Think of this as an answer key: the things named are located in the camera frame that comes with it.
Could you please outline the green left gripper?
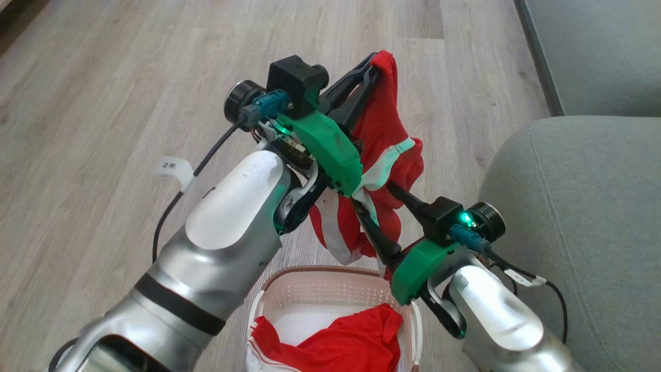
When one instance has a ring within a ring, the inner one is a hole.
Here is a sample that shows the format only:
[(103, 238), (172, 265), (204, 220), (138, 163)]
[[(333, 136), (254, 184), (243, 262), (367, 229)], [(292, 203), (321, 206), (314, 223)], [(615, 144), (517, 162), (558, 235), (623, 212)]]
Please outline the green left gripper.
[(351, 197), (362, 177), (360, 155), (344, 132), (353, 132), (377, 86), (379, 73), (370, 70), (371, 53), (319, 97), (319, 110), (294, 119), (281, 113), (279, 124), (293, 130), (329, 176), (339, 193)]

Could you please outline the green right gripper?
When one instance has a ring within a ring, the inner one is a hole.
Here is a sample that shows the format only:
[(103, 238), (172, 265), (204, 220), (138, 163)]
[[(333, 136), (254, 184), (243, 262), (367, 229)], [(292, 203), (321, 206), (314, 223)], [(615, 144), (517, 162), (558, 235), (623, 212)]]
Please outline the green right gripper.
[[(388, 191), (401, 201), (415, 219), (423, 225), (429, 219), (428, 203), (395, 182), (387, 182)], [(408, 304), (411, 299), (427, 284), (458, 243), (441, 247), (430, 240), (421, 240), (413, 244), (408, 253), (402, 254), (401, 246), (388, 238), (384, 231), (374, 222), (370, 211), (362, 204), (354, 204), (357, 219), (371, 243), (378, 259), (383, 264), (399, 264), (390, 278), (390, 291), (399, 305)]]

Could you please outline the red white striped garment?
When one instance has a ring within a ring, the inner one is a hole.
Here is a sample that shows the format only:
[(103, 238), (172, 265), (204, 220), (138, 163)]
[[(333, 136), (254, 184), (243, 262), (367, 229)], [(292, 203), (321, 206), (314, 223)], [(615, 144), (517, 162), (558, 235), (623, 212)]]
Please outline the red white striped garment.
[(394, 56), (382, 50), (371, 61), (379, 71), (375, 92), (368, 100), (353, 136), (362, 142), (363, 165), (359, 187), (352, 197), (326, 189), (312, 208), (312, 227), (321, 244), (342, 265), (376, 253), (356, 216), (352, 201), (359, 201), (374, 222), (393, 241), (399, 240), (403, 207), (388, 190), (392, 181), (406, 191), (423, 172), (423, 143), (409, 136), (398, 113), (398, 70)]

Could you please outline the red garment with label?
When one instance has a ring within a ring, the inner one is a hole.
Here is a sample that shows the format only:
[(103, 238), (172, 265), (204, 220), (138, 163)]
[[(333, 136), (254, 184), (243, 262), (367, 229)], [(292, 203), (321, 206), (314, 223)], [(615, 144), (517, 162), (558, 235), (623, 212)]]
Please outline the red garment with label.
[(283, 343), (266, 316), (250, 326), (248, 372), (396, 372), (403, 316), (380, 304), (343, 316), (297, 346)]

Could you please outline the white basket brown rim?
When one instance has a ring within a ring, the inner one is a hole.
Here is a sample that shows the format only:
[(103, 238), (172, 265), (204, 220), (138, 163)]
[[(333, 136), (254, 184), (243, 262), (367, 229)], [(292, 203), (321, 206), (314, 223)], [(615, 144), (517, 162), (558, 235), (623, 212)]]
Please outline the white basket brown rim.
[(415, 302), (401, 306), (376, 271), (333, 266), (299, 266), (274, 273), (250, 307), (246, 332), (264, 316), (285, 344), (298, 345), (333, 321), (380, 304), (403, 317), (398, 332), (401, 355), (396, 372), (419, 372), (422, 316)]

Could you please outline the grey sofa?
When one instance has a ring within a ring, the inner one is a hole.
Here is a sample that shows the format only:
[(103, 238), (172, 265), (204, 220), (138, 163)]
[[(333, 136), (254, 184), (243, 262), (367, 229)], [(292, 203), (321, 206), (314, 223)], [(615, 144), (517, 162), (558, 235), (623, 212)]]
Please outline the grey sofa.
[(661, 118), (557, 116), (514, 133), (479, 199), (494, 251), (550, 280), (567, 346), (592, 372), (661, 372)]

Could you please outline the grey flat sofa section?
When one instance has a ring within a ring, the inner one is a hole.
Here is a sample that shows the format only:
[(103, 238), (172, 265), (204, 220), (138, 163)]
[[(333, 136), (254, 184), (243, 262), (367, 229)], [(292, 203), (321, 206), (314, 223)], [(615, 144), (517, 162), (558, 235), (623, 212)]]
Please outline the grey flat sofa section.
[(554, 115), (661, 116), (661, 0), (515, 0)]

